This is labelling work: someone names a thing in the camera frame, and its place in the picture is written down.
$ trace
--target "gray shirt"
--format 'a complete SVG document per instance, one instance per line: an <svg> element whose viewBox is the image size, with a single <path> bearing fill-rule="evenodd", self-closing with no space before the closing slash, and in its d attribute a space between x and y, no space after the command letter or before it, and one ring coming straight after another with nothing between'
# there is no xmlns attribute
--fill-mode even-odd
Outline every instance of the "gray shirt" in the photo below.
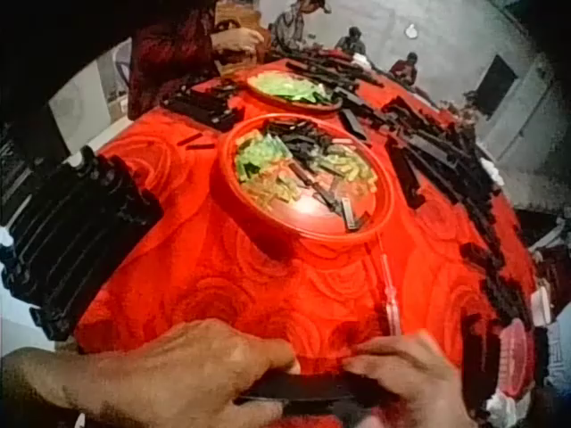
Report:
<svg viewBox="0 0 571 428"><path fill-rule="evenodd" d="M303 14L300 4L292 4L290 11L282 12L271 29L271 44L275 48L300 49L303 44Z"/></svg>
<svg viewBox="0 0 571 428"><path fill-rule="evenodd" d="M335 45L335 49L341 49L343 52L350 56L354 56L355 54L364 55L366 52L365 44L360 40L351 40L350 37L345 36L341 37Z"/></svg>

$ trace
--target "plastic chair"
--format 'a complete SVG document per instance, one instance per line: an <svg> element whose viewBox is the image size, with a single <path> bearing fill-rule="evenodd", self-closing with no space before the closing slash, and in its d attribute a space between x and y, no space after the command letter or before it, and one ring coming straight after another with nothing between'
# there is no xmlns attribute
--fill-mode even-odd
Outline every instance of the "plastic chair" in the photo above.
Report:
<svg viewBox="0 0 571 428"><path fill-rule="evenodd" d="M113 63L119 75L120 86L128 92L128 78L131 63L131 39L128 38L113 50Z"/></svg>

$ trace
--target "hand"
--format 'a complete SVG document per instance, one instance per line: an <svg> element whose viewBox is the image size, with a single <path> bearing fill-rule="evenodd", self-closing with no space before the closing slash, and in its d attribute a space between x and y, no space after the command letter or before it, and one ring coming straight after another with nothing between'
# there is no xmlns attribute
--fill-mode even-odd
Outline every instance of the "hand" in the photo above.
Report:
<svg viewBox="0 0 571 428"><path fill-rule="evenodd" d="M343 366L375 379L405 405L408 428L476 427L462 399L458 369L426 332L379 337L359 345Z"/></svg>
<svg viewBox="0 0 571 428"><path fill-rule="evenodd" d="M217 52L224 50L256 53L256 45L264 42L264 37L253 29L227 29L211 35L212 46Z"/></svg>
<svg viewBox="0 0 571 428"><path fill-rule="evenodd" d="M233 400L269 369L295 364L286 342L242 334L217 320L179 325L125 354L73 357L59 366L37 361L36 372L28 371L40 396L102 422L156 428L262 427L282 415L281 403L237 406ZM64 380L61 387L43 388L38 374L46 366L57 366L48 377Z"/></svg>

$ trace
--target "red tablecloth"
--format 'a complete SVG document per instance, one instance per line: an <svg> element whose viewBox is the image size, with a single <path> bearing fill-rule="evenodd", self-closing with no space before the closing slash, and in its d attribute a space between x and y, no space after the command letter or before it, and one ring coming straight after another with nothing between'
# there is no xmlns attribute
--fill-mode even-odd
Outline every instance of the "red tablecloth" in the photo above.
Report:
<svg viewBox="0 0 571 428"><path fill-rule="evenodd" d="M401 95L430 111L393 82L384 83L385 88L363 83L360 95L377 107ZM247 119L280 111L248 94L232 103L246 107ZM103 150L135 171L165 214L81 319L75 332L81 347L131 350L177 323L216 317L247 333L287 339L303 371L314 373L332 368L348 346L387 334L379 243L334 249L302 242L292 258L272 259L249 237L256 225L236 220L233 207L218 194L217 151L177 146L196 129L188 119L157 108ZM368 133L393 182L394 211L382 243L398 289L403 330L427 329L460 365L460 314L479 312L491 319L493 312L479 290L483 275L462 262L459 245L484 243L464 209L451 206L424 178L426 203L410 210L385 138ZM221 138L211 133L197 143ZM534 288L533 265L514 230L514 211L503 195L494 198L493 207L507 260L502 274L517 279L528 294Z"/></svg>

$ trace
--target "red plate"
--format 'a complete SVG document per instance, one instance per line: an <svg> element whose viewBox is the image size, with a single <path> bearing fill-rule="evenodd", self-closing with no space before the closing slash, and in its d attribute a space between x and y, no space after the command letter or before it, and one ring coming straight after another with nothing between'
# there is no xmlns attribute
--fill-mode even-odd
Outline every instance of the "red plate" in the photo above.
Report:
<svg viewBox="0 0 571 428"><path fill-rule="evenodd" d="M284 99L280 96L266 94L265 92L262 92L261 90L259 90L255 86L250 85L250 78L255 78L256 76L258 76L262 73L268 73L268 72L279 72L279 73L291 76L293 78L304 78L303 76L298 76L297 74L294 74L294 73L291 73L288 71L282 71L282 70L255 71L253 74L248 76L248 78L246 79L246 84L247 84L250 92L252 92L254 95L256 95L257 97L259 97L260 99L262 99L264 102L266 102L268 104L275 105L277 107L281 107L285 110L298 111L301 113L303 113L303 112L305 112L305 113L331 113L333 111L339 111L341 109L341 106L343 105L342 99L339 99L339 101L337 103L330 104L330 105L298 103L296 101L287 101L286 99Z"/></svg>
<svg viewBox="0 0 571 428"><path fill-rule="evenodd" d="M527 339L524 323L516 318L500 334L501 354L498 390L517 398L524 387Z"/></svg>
<svg viewBox="0 0 571 428"><path fill-rule="evenodd" d="M271 211L265 210L243 191L235 173L236 140L254 129L261 129L268 119L304 119L316 124L329 135L348 138L353 142L352 149L368 163L377 173L377 192L366 192L363 196L351 196L352 209L359 218L365 211L370 215L368 222L358 231L347 233L343 219L331 212L325 205L313 197L311 189L302 189L302 198L297 202L282 202L274 199ZM228 135L219 153L219 165L230 189L238 200L254 216L266 225L277 228L280 232L289 232L323 243L355 244L363 243L375 237L393 211L393 188L385 169L377 161L375 155L365 145L353 138L346 131L325 121L298 114L268 114L243 122ZM319 174L321 178L331 178L328 174Z"/></svg>

